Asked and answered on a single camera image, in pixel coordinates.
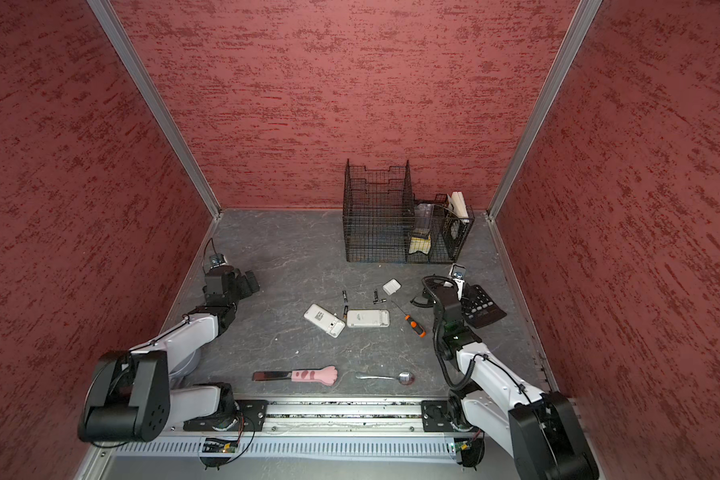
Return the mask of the orange black screwdriver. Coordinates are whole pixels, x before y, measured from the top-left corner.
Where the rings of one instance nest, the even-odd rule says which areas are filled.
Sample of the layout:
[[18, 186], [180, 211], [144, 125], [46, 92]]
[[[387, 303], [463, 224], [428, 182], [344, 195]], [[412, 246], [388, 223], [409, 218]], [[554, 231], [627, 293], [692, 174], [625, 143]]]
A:
[[391, 300], [391, 303], [402, 313], [404, 320], [420, 338], [424, 338], [427, 335], [425, 328], [417, 320], [415, 320], [411, 315], [409, 315], [394, 300]]

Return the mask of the white air conditioner remote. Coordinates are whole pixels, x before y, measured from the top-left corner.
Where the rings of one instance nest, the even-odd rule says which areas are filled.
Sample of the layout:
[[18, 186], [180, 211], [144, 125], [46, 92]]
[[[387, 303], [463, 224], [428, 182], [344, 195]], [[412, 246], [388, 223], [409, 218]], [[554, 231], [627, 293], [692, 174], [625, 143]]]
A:
[[346, 328], [344, 321], [317, 304], [312, 304], [303, 317], [332, 338], [338, 338]]

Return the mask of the grey white remote control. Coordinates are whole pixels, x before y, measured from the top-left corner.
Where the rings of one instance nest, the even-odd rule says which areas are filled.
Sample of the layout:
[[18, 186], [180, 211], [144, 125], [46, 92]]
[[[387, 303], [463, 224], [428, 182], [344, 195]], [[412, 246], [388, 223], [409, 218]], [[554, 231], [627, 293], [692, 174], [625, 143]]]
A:
[[349, 328], [387, 328], [390, 325], [390, 314], [385, 309], [349, 310], [346, 325]]

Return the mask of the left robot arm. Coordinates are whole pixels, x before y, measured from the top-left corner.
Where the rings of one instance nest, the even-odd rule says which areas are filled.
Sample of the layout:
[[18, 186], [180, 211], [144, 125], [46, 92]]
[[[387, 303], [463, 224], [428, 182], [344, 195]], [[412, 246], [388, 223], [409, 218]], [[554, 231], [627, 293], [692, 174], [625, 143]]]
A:
[[150, 442], [168, 427], [226, 432], [245, 429], [227, 383], [171, 387], [170, 375], [229, 328], [238, 303], [260, 290], [252, 271], [230, 265], [205, 274], [205, 303], [163, 334], [100, 357], [77, 427], [92, 445]]

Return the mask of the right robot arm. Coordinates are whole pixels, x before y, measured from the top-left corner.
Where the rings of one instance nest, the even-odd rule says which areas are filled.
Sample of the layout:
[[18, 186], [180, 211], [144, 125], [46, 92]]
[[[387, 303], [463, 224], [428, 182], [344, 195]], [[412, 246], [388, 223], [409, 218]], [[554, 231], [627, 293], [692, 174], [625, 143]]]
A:
[[432, 275], [422, 286], [433, 302], [434, 353], [453, 393], [451, 424], [495, 441], [522, 479], [598, 479], [569, 399], [531, 385], [490, 352], [466, 324], [455, 280]]

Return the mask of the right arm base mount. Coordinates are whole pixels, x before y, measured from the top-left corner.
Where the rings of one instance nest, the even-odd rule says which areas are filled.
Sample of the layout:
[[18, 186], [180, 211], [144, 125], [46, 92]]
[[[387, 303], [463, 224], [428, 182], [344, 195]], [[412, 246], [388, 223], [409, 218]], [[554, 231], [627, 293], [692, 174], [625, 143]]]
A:
[[423, 430], [428, 433], [475, 433], [478, 431], [477, 427], [466, 420], [461, 401], [458, 398], [422, 401], [421, 417]]

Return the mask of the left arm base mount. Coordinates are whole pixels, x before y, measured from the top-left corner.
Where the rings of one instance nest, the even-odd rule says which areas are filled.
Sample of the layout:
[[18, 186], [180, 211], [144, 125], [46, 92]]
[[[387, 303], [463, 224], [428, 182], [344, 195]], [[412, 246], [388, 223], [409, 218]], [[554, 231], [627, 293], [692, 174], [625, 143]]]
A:
[[263, 429], [269, 402], [266, 400], [222, 401], [217, 410], [207, 416], [183, 423], [184, 431], [227, 433], [259, 432]]

